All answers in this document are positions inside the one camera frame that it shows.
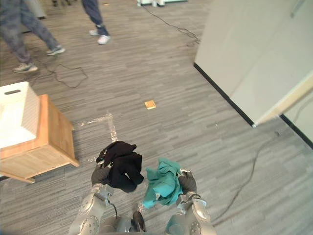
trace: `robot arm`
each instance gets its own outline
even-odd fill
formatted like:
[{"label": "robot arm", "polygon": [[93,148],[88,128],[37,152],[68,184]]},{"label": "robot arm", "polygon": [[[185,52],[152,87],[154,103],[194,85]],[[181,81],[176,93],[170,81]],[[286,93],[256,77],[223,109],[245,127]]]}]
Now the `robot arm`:
[{"label": "robot arm", "polygon": [[184,195],[180,195],[176,205],[181,213],[173,215],[166,227],[168,235],[216,235],[211,225],[206,201],[196,194],[197,186],[191,172],[179,177]]},{"label": "robot arm", "polygon": [[100,219],[105,207],[109,204],[109,197],[113,195],[113,188],[103,184],[112,165],[103,168],[104,161],[97,164],[92,174],[92,189],[84,198],[78,214],[72,223],[68,235],[96,235],[100,226]]}]

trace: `teal cloth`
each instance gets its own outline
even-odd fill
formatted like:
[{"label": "teal cloth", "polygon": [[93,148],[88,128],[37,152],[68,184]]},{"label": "teal cloth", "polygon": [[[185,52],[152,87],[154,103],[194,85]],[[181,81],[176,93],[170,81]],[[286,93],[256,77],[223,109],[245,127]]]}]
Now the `teal cloth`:
[{"label": "teal cloth", "polygon": [[166,158],[159,158],[157,170],[146,168],[149,186],[143,200],[146,208],[153,207],[156,203],[170,205],[177,201],[182,194],[178,181],[180,165]]}]

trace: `white box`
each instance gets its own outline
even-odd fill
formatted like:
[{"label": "white box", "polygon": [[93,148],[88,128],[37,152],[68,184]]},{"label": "white box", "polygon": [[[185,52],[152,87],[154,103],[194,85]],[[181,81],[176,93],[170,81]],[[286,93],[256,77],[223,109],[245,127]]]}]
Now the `white box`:
[{"label": "white box", "polygon": [[0,87],[0,148],[35,139],[39,109],[28,82]]}]

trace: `gray pants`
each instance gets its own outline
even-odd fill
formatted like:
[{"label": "gray pants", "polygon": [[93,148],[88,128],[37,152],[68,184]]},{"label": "gray pants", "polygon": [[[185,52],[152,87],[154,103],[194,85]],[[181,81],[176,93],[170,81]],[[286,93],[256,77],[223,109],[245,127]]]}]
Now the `gray pants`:
[{"label": "gray pants", "polygon": [[99,35],[108,36],[109,33],[103,24],[99,10],[98,0],[82,0],[83,7],[91,21],[96,25]]},{"label": "gray pants", "polygon": [[29,10],[24,0],[1,0],[0,11],[1,36],[21,63],[32,62],[24,45],[21,24],[43,40],[50,50],[59,45],[49,30]]}]

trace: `sneaker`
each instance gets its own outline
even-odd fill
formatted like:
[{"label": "sneaker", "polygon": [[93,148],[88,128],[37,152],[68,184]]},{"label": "sneaker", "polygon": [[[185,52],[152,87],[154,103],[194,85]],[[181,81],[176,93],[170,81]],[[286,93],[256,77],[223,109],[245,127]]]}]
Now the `sneaker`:
[{"label": "sneaker", "polygon": [[65,51],[65,48],[62,47],[61,45],[58,45],[55,49],[48,50],[48,51],[46,51],[46,53],[47,53],[47,55],[56,55],[56,54],[63,53],[64,51]]},{"label": "sneaker", "polygon": [[89,30],[89,34],[90,34],[91,36],[99,36],[97,29]]},{"label": "sneaker", "polygon": [[37,71],[38,67],[34,63],[20,63],[20,65],[17,68],[12,69],[13,72],[18,73],[26,73],[26,72],[34,72]]},{"label": "sneaker", "polygon": [[106,36],[106,35],[100,35],[99,39],[98,39],[98,44],[103,45],[105,43],[107,43],[110,40],[110,36]]}]

